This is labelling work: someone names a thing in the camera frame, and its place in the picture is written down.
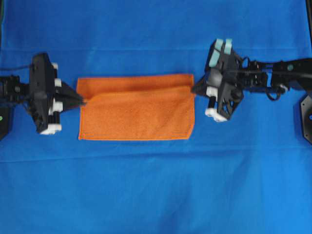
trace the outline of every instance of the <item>blue fabric surface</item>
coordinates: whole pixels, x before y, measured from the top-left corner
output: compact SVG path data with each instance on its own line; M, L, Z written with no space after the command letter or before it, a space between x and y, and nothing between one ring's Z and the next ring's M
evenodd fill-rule
M241 56L311 57L304 1L5 0L1 67L47 51L72 87L84 76L203 75L210 44ZM28 71L16 71L28 81ZM189 140L78 140L79 110L40 136L15 109L0 142L0 233L312 233L312 146L299 101L245 93L231 121L195 99Z

